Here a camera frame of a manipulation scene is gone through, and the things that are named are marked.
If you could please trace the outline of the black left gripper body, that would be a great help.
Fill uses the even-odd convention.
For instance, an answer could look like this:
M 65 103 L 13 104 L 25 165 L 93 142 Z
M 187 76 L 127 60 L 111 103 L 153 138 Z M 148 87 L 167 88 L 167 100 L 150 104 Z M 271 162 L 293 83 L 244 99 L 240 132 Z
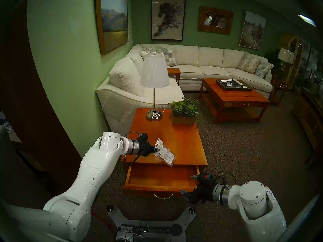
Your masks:
M 150 142 L 148 142 L 148 135 L 146 133 L 138 133 L 139 137 L 137 138 L 137 142 L 139 144 L 139 150 L 137 155 L 147 157 L 150 154 L 154 154 L 155 146 L 152 146 Z

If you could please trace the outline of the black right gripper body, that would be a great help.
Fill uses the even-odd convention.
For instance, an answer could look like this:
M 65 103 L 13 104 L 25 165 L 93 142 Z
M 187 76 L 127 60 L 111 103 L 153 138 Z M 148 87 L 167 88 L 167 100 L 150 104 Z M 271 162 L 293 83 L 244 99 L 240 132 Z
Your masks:
M 214 200 L 214 188 L 217 185 L 217 176 L 209 174 L 196 174 L 200 175 L 200 181 L 198 181 L 197 187 L 191 192 L 188 202 L 196 204 L 199 201 L 205 203 L 206 201 L 215 202 Z

